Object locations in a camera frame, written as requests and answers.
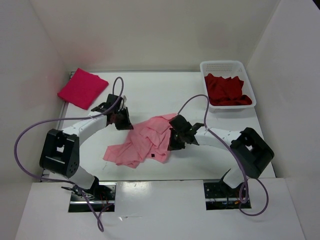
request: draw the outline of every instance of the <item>pink cloth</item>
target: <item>pink cloth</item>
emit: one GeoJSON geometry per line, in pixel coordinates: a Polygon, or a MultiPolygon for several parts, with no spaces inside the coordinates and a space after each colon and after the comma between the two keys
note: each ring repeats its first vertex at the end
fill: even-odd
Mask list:
{"type": "Polygon", "coordinates": [[[103,159],[135,169],[145,159],[164,163],[169,157],[169,120],[177,114],[155,116],[133,126],[124,144],[108,146],[103,159]]]}

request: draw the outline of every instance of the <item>folded red cloth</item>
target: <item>folded red cloth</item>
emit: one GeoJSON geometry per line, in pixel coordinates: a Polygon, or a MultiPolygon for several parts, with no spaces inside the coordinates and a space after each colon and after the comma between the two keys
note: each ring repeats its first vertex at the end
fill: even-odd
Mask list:
{"type": "Polygon", "coordinates": [[[250,105],[251,99],[242,94],[244,81],[238,76],[227,79],[213,76],[211,73],[204,77],[210,104],[213,106],[250,105]]]}
{"type": "Polygon", "coordinates": [[[78,68],[70,81],[58,93],[58,96],[68,103],[88,110],[108,85],[107,81],[97,75],[78,68]]]}

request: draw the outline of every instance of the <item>white wall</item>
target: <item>white wall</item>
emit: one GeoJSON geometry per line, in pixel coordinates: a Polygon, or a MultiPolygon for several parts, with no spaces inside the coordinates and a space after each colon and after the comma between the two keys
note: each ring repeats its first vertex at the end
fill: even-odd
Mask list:
{"type": "MultiPolygon", "coordinates": [[[[32,182],[14,160],[15,139],[35,121],[59,116],[56,94],[68,75],[29,1],[1,1],[0,32],[0,233],[11,240],[32,182]]],[[[40,172],[46,132],[54,126],[37,127],[19,145],[22,163],[34,173],[40,172]]]]}
{"type": "Polygon", "coordinates": [[[307,240],[320,239],[320,10],[281,0],[247,66],[263,135],[307,240]]]}
{"type": "Polygon", "coordinates": [[[246,64],[279,0],[31,0],[69,70],[246,64]]]}

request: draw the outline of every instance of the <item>white plastic basket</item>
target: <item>white plastic basket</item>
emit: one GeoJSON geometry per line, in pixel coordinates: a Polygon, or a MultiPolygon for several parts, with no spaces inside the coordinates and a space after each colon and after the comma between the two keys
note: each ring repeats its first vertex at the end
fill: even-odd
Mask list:
{"type": "Polygon", "coordinates": [[[205,94],[208,96],[207,86],[205,82],[205,77],[208,74],[212,74],[215,77],[236,77],[238,76],[240,80],[244,81],[242,87],[242,94],[247,95],[251,100],[251,105],[235,105],[235,106],[214,106],[209,105],[210,112],[215,112],[217,110],[221,111],[241,111],[243,109],[252,108],[256,105],[256,98],[254,95],[254,91],[252,90],[251,84],[249,82],[248,75],[246,73],[244,65],[239,61],[231,61],[231,60],[224,60],[224,61],[203,61],[200,64],[200,70],[203,79],[203,86],[205,94]]]}

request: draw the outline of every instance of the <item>white table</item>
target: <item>white table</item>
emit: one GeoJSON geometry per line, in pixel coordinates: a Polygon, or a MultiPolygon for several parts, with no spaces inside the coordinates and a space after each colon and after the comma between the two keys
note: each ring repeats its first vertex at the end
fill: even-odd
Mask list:
{"type": "MultiPolygon", "coordinates": [[[[70,192],[60,183],[33,183],[16,240],[304,240],[282,178],[262,179],[269,191],[266,212],[248,217],[233,210],[206,210],[203,181],[118,182],[114,212],[68,213],[70,192]]],[[[264,190],[249,180],[252,209],[266,202],[264,190]]]]}
{"type": "MultiPolygon", "coordinates": [[[[204,94],[200,72],[97,72],[100,78],[107,80],[109,86],[92,104],[92,108],[105,102],[116,77],[124,80],[124,92],[127,97],[132,124],[151,117],[177,113],[190,97],[204,94]]],[[[115,94],[120,91],[117,82],[115,94]]],[[[73,104],[65,106],[66,117],[84,117],[89,111],[73,104]]],[[[203,123],[206,100],[198,97],[192,100],[182,111],[182,115],[192,124],[203,123]]],[[[62,128],[75,121],[65,121],[62,128]]],[[[207,123],[210,127],[227,130],[254,128],[262,136],[259,121],[254,108],[241,112],[209,113],[207,123]]],[[[186,149],[173,151],[169,160],[162,164],[146,159],[136,169],[117,166],[103,160],[107,146],[122,144],[128,131],[117,131],[114,126],[100,130],[80,147],[80,165],[101,181],[154,181],[154,180],[204,180],[220,179],[236,161],[226,150],[210,146],[187,145],[186,149]]],[[[261,178],[274,178],[271,164],[264,170],[261,178]]]]}

